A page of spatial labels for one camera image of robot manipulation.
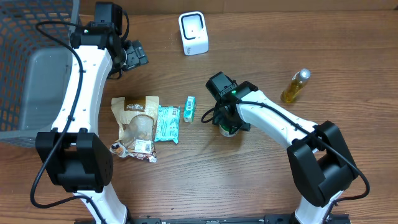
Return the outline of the yellow liquid bottle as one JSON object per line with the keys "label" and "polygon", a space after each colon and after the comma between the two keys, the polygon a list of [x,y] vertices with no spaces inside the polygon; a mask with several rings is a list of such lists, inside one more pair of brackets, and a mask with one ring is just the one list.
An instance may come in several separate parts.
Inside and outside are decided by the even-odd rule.
{"label": "yellow liquid bottle", "polygon": [[308,83],[311,71],[307,68],[301,69],[293,77],[288,87],[282,92],[280,98],[285,103],[293,103],[299,91]]}

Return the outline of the brown snack packet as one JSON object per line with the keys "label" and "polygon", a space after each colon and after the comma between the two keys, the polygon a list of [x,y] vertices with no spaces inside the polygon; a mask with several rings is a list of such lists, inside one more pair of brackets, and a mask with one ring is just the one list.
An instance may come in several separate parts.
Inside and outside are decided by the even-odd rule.
{"label": "brown snack packet", "polygon": [[151,163],[157,162],[154,133],[158,109],[157,96],[113,98],[111,110],[119,125],[119,138],[109,150],[122,158],[133,157]]}

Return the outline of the teal Kleenex tissue pack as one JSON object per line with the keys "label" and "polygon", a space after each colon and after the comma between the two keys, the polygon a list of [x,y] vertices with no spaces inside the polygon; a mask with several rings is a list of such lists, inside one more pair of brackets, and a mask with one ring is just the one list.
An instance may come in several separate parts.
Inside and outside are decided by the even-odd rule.
{"label": "teal Kleenex tissue pack", "polygon": [[183,120],[186,123],[192,123],[196,110],[196,98],[194,96],[187,96],[187,100],[185,102]]}

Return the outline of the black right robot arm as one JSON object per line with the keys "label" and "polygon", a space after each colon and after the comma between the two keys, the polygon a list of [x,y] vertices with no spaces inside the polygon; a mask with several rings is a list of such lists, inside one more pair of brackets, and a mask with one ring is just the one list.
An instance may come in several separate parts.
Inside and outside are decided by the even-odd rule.
{"label": "black right robot arm", "polygon": [[223,72],[206,88],[216,101],[210,122],[225,136],[259,128],[287,150],[294,184],[302,198],[291,214],[265,215],[262,223],[350,223],[330,207],[358,177],[355,162],[337,125],[316,124],[273,103],[256,85],[237,84]]}

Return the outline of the teal snack bar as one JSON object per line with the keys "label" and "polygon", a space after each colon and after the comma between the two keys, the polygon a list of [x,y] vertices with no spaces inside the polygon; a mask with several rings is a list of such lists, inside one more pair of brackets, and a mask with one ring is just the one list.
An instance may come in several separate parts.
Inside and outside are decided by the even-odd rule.
{"label": "teal snack bar", "polygon": [[180,130],[180,107],[159,106],[155,142],[173,141],[178,144]]}

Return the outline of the green lidded jar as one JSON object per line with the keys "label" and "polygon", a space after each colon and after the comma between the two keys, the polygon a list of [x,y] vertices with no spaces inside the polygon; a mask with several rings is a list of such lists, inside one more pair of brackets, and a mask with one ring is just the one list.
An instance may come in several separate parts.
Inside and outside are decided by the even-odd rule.
{"label": "green lidded jar", "polygon": [[239,129],[236,127],[232,127],[232,126],[225,126],[225,125],[219,125],[219,130],[220,133],[225,136],[225,137],[233,137],[235,135],[237,135]]}

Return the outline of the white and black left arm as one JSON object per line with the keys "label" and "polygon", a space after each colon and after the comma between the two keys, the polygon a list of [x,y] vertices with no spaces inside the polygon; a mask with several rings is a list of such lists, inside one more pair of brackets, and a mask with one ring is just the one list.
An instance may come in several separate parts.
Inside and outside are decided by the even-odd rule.
{"label": "white and black left arm", "polygon": [[75,24],[66,49],[72,69],[61,109],[47,132],[39,132],[35,148],[41,174],[81,200],[94,223],[132,223],[127,206],[111,184],[113,157],[98,136],[104,84],[148,62],[139,41],[128,39],[127,12],[113,2],[97,2],[95,17]]}

